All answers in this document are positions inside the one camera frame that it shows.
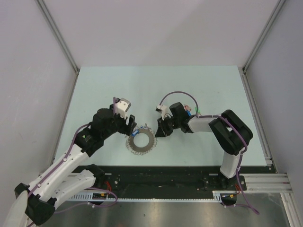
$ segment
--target white table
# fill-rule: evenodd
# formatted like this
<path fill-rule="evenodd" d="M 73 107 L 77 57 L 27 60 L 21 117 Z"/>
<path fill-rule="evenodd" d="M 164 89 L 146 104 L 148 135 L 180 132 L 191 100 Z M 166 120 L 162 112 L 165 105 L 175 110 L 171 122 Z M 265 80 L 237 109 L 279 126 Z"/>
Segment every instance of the white table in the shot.
<path fill-rule="evenodd" d="M 201 114 L 221 114 L 232 109 L 254 134 L 242 166 L 265 166 L 257 129 L 236 66 L 180 67 L 83 67 L 74 90 L 55 159 L 68 148 L 76 129 L 92 120 L 98 109 L 108 108 L 113 97 L 132 103 L 128 114 L 138 125 L 157 130 L 160 100 L 171 91 L 185 91 L 196 98 Z M 194 109 L 192 99 L 183 94 L 167 97 L 164 105 L 181 102 Z M 116 133 L 83 165 L 101 166 L 220 166 L 223 150 L 208 132 L 184 134 L 175 130 L 158 138 L 157 146 L 139 156 L 125 145 L 125 135 Z"/>

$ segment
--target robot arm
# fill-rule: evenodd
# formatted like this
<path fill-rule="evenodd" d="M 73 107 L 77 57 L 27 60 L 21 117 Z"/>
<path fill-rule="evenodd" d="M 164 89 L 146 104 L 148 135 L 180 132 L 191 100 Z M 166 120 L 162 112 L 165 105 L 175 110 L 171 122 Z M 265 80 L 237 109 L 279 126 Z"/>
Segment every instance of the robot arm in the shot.
<path fill-rule="evenodd" d="M 244 122 L 232 110 L 226 110 L 220 116 L 189 116 L 181 103 L 175 103 L 169 109 L 172 117 L 167 115 L 167 107 L 160 105 L 156 109 L 160 113 L 166 110 L 164 118 L 162 115 L 158 119 L 156 137 L 167 137 L 178 128 L 184 133 L 212 132 L 224 150 L 220 171 L 227 179 L 234 177 L 244 145 L 236 132 L 223 119 L 226 119 L 238 131 L 248 145 L 253 134 Z"/>
<path fill-rule="evenodd" d="M 133 115 L 126 124 L 126 112 L 131 103 L 126 99 L 114 98 L 109 108 L 99 109 L 86 128 L 74 137 L 74 144 L 41 176 L 28 185 L 20 183 L 15 188 L 16 197 L 28 193 L 25 213 L 36 224 L 45 223 L 55 210 L 76 193 L 100 186 L 104 172 L 96 165 L 90 165 L 80 174 L 63 182 L 83 161 L 91 157 L 104 144 L 104 140 L 116 132 L 131 135 L 136 126 Z"/>

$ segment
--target white wall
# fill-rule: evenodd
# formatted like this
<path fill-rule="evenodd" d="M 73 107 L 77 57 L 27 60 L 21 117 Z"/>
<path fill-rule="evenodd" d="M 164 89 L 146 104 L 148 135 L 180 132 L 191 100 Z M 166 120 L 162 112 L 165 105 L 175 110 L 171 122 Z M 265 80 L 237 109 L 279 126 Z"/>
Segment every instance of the white wall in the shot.
<path fill-rule="evenodd" d="M 286 1 L 248 70 L 279 172 L 287 172 L 303 211 L 303 1 Z"/>
<path fill-rule="evenodd" d="M 35 1 L 0 0 L 0 226 L 50 162 L 74 81 Z"/>
<path fill-rule="evenodd" d="M 243 66 L 278 0 L 46 0 L 80 66 Z"/>

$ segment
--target shiny floor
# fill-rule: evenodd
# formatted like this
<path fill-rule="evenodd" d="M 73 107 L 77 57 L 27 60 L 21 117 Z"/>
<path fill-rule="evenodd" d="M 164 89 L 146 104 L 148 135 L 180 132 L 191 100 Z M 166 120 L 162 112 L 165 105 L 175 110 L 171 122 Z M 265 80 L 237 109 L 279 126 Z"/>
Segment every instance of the shiny floor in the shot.
<path fill-rule="evenodd" d="M 86 205 L 53 215 L 43 227 L 289 227 L 280 194 L 249 194 L 260 212 L 219 203 L 121 202 L 109 208 Z M 237 203 L 243 203 L 239 196 Z M 58 210 L 74 205 L 66 202 Z"/>

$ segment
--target white panel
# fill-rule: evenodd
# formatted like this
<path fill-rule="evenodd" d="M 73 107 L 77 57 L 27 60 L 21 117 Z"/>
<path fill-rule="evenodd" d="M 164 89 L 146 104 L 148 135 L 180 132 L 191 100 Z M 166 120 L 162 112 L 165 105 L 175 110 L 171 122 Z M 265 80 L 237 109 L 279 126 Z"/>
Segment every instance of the white panel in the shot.
<path fill-rule="evenodd" d="M 303 1 L 286 1 L 281 15 L 252 62 L 248 79 L 271 152 L 287 172 L 303 210 Z"/>
<path fill-rule="evenodd" d="M 155 111 L 160 100 L 171 91 L 189 92 L 197 99 L 201 114 L 221 114 L 232 109 L 251 128 L 254 138 L 244 155 L 243 166 L 265 166 L 250 107 L 236 66 L 181 67 L 83 67 L 68 111 L 56 159 L 68 148 L 78 127 L 92 120 L 100 108 L 108 108 L 113 96 L 128 99 L 128 114 L 138 125 L 145 123 L 157 130 Z M 194 109 L 194 102 L 184 94 L 173 94 L 164 105 L 176 102 Z M 224 151 L 210 132 L 184 134 L 175 130 L 166 138 L 158 138 L 157 146 L 140 156 L 129 151 L 125 135 L 116 133 L 83 165 L 108 166 L 220 166 Z"/>
<path fill-rule="evenodd" d="M 243 66 L 277 0 L 47 0 L 80 66 Z"/>
<path fill-rule="evenodd" d="M 75 75 L 34 0 L 0 1 L 0 226 L 14 188 L 45 170 Z"/>

